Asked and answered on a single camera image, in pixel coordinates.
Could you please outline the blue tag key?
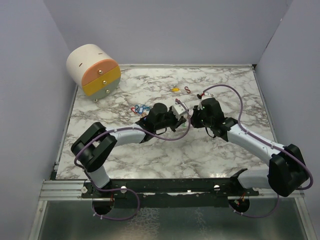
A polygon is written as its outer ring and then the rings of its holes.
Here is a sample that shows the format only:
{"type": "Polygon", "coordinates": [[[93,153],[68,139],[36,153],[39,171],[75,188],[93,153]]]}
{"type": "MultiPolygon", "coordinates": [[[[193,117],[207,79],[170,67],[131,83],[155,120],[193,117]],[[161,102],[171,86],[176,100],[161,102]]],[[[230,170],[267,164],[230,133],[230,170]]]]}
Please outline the blue tag key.
{"type": "Polygon", "coordinates": [[[139,110],[138,110],[138,112],[139,112],[140,114],[142,114],[143,111],[144,111],[144,108],[143,108],[143,107],[140,107],[139,110]]]}

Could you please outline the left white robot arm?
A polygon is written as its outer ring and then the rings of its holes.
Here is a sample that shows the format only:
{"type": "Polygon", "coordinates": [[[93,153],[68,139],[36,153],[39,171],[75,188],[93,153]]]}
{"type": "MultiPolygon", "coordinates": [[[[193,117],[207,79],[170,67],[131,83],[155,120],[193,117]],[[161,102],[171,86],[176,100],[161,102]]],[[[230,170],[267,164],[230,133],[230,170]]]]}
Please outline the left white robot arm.
{"type": "Polygon", "coordinates": [[[93,184],[97,196],[106,197],[111,190],[104,163],[115,147],[127,144],[142,144],[157,138],[164,141],[177,141],[187,135],[191,124],[185,133],[176,138],[161,137],[157,131],[176,129],[190,121],[189,109],[178,99],[170,108],[163,103],[156,103],[145,117],[124,127],[105,127],[101,122],[93,123],[71,146],[75,156],[74,165],[81,168],[93,184]]]}

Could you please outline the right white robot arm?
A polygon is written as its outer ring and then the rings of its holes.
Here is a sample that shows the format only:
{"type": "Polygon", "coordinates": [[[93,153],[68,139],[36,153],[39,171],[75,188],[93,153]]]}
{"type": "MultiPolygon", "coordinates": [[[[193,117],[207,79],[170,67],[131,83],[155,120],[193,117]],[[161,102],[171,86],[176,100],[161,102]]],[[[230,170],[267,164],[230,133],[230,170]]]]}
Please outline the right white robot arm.
{"type": "Polygon", "coordinates": [[[194,128],[211,130],[214,137],[242,147],[268,166],[268,169],[243,169],[234,174],[229,189],[236,196],[250,188],[261,188],[287,197],[311,180],[297,146],[268,140],[243,127],[239,120],[225,117],[220,103],[213,97],[201,100],[193,107],[191,124],[194,128]]]}

